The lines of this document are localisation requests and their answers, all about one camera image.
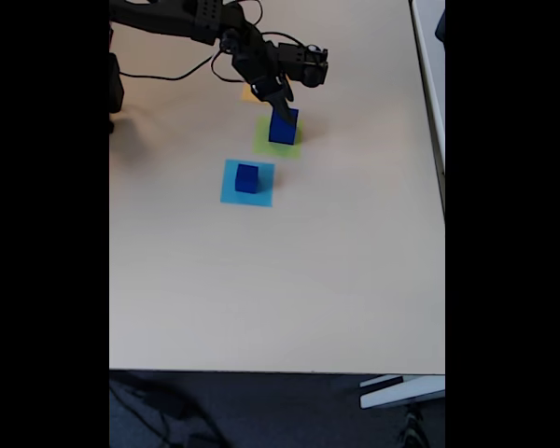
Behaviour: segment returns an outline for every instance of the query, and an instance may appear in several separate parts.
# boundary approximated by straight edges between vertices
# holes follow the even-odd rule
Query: black cable
[[[140,77],[140,78],[146,78],[146,79],[159,79],[159,80],[162,80],[162,81],[180,81],[181,79],[185,79],[186,77],[190,77],[193,73],[195,73],[197,70],[199,70],[204,65],[206,65],[209,62],[210,59],[212,59],[211,56],[209,58],[205,59],[204,61],[201,61],[200,63],[198,63],[195,67],[191,68],[185,75],[181,75],[180,77],[157,77],[157,76],[154,76],[154,75],[132,75],[130,73],[124,73],[124,72],[120,72],[120,74],[123,75],[124,77]]]
[[[280,35],[282,37],[285,37],[286,39],[292,40],[299,47],[305,48],[305,45],[300,42],[300,40],[295,39],[292,35],[287,35],[286,33],[280,33],[279,31],[266,31],[265,33],[261,33],[261,35]]]
[[[168,421],[166,420],[166,417],[164,417],[164,414],[162,412],[160,412],[160,420],[161,420],[161,425],[164,427],[164,439],[169,440],[170,439],[170,425],[168,425]],[[166,448],[166,442],[164,440],[161,441],[160,444],[161,448]]]
[[[139,420],[141,423],[143,423],[143,425],[149,429],[151,432],[153,432],[156,436],[158,436],[158,438],[160,440],[162,440],[163,442],[172,445],[170,443],[170,441],[168,441],[168,438],[165,438],[163,434],[161,434],[156,428],[154,428],[152,425],[150,425],[145,418],[143,418],[135,409],[133,409],[131,406],[129,406],[127,403],[125,403],[120,397],[119,395],[114,391],[114,389],[112,388],[111,385],[108,385],[110,387],[110,392],[112,392],[112,396],[116,399],[116,401],[120,404],[120,406],[122,406],[124,409],[126,409],[129,413],[131,413],[132,415],[134,415],[134,417]]]
[[[214,75],[217,76],[217,78],[220,81],[224,81],[224,82],[240,82],[241,84],[243,84],[245,82],[244,79],[228,79],[227,77],[221,77],[217,72],[216,69],[214,68],[214,63],[216,62],[217,57],[222,54],[222,50],[220,50],[218,53],[216,53],[216,55],[212,58],[212,62],[210,63],[210,68],[212,69],[212,73]]]
[[[263,19],[263,5],[261,4],[260,0],[233,0],[232,2],[228,2],[226,5],[229,5],[230,3],[243,3],[243,2],[258,2],[259,18],[256,20],[255,23],[253,23],[255,26],[258,26],[258,24],[261,22],[261,19]]]

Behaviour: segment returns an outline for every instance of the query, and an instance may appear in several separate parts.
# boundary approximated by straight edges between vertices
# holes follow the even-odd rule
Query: green paper square
[[[270,117],[259,117],[253,137],[253,152],[255,154],[266,154],[283,159],[298,159],[301,156],[302,129],[300,121],[297,121],[297,135],[294,145],[271,143],[269,137]]]

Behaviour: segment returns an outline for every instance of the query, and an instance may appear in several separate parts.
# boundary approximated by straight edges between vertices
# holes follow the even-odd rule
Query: robotic arm
[[[220,51],[232,55],[232,66],[260,100],[270,103],[280,116],[295,124],[287,100],[293,94],[287,77],[307,87],[323,84],[328,72],[328,51],[316,46],[264,41],[261,32],[245,19],[239,2],[222,0],[149,0],[132,4],[109,0],[110,20],[159,35],[177,35],[207,45],[219,39]],[[122,105],[116,56],[110,53],[110,112]]]

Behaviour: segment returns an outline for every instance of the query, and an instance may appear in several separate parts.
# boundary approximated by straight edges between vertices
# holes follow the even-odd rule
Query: light blue square
[[[253,165],[259,168],[258,192],[243,193],[234,189],[234,179],[239,163]],[[273,163],[261,163],[258,161],[235,161],[227,160],[224,167],[224,179],[222,180],[221,203],[244,203],[247,205],[258,205],[260,207],[272,206],[273,193]]]

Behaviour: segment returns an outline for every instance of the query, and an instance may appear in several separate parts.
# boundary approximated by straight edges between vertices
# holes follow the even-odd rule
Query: blue paper square
[[[299,119],[299,109],[290,108],[290,115]],[[285,122],[276,109],[272,110],[272,119],[270,120],[270,142],[282,143],[284,145],[294,145],[297,136],[297,125],[294,126]]]
[[[239,164],[253,165],[259,168],[259,182],[257,193],[243,193],[234,189],[234,180]],[[224,166],[224,179],[222,180],[221,203],[244,203],[260,207],[272,206],[273,193],[273,163],[258,161],[227,160]]]

